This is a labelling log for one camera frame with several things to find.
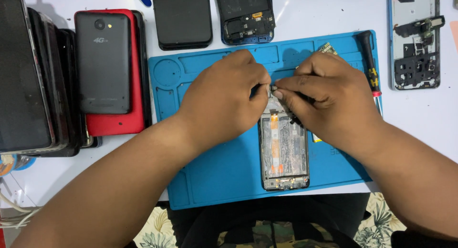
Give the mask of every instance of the white table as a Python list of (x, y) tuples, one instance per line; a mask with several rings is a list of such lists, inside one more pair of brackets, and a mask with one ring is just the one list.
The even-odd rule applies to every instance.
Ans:
[[(225, 48), (220, 40), (219, 13), (211, 1), (213, 42), (208, 50)], [(274, 41), (293, 40), (327, 34), (373, 29), (377, 34), (378, 58), (385, 120), (414, 135), (439, 152), (458, 161), (458, 88), (455, 68), (458, 53), (449, 22), (458, 20), (458, 10), (452, 0), (441, 0), (441, 14), (447, 24), (441, 29), (442, 84), (435, 90), (392, 91), (388, 86), (388, 0), (273, 0), (275, 21)], [(154, 10), (139, 0), (26, 0), (27, 5), (48, 15), (59, 28), (74, 29), (76, 11), (90, 9), (128, 8), (140, 10), (146, 19), (148, 55), (162, 56), (196, 50), (164, 52), (157, 45)], [(37, 159), (27, 170), (14, 171), (3, 178), (3, 194), (21, 206), (42, 206), (62, 187), (89, 165), (123, 144), (133, 135), (104, 137), (98, 149), (83, 150), (73, 158)], [(360, 183), (314, 190), (306, 194), (370, 192), (374, 183)], [(167, 200), (167, 193), (161, 200)]]

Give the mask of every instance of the disassembled smartphone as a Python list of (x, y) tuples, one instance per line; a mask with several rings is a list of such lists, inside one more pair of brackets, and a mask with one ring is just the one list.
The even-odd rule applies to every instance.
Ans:
[(227, 45), (267, 43), (273, 39), (272, 0), (217, 0), (221, 40)]
[(439, 28), (445, 25), (439, 8), (439, 0), (391, 0), (394, 90), (439, 87)]
[(262, 186), (266, 191), (307, 188), (310, 184), (307, 130), (288, 107), (273, 96), (259, 125)]

